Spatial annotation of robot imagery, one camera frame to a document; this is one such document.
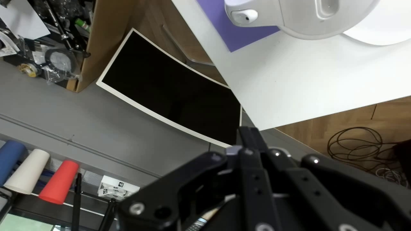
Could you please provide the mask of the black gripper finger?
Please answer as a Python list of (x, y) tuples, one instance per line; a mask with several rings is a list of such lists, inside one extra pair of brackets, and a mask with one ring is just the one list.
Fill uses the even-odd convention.
[(265, 142), (262, 134), (256, 126), (239, 126), (238, 142), (244, 146), (258, 151), (267, 151), (269, 146)]

